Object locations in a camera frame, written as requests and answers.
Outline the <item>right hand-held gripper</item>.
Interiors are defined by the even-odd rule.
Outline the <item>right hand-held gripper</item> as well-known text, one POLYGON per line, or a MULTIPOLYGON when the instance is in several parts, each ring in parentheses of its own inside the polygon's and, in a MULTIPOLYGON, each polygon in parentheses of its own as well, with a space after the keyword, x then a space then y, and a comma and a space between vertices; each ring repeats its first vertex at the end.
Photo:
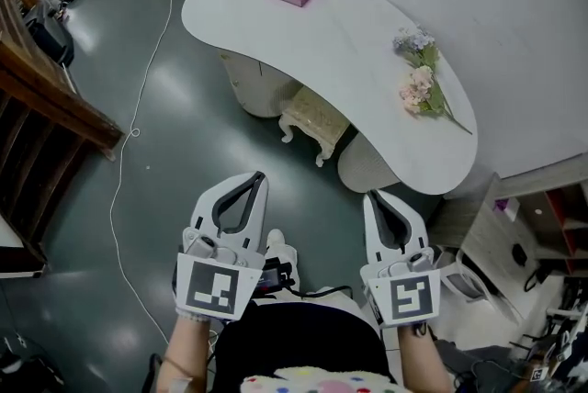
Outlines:
POLYGON ((380 329, 424 323, 439 315, 440 271, 424 219, 399 197, 371 190, 364 197, 367 260, 360 275, 380 329), (405 253, 413 253, 395 262, 405 253))

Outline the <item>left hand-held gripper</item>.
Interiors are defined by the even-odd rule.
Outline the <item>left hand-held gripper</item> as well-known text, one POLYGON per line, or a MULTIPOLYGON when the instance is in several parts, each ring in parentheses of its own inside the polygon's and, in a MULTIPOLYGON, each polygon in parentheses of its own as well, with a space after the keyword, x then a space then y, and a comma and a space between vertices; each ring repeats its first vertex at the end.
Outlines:
POLYGON ((257 250, 268 191, 266 175, 255 171, 229 177, 198 198, 176 259, 179 309, 217 320, 242 317, 266 262, 257 250), (240 200, 239 220, 234 225, 222 223, 221 216, 240 200))

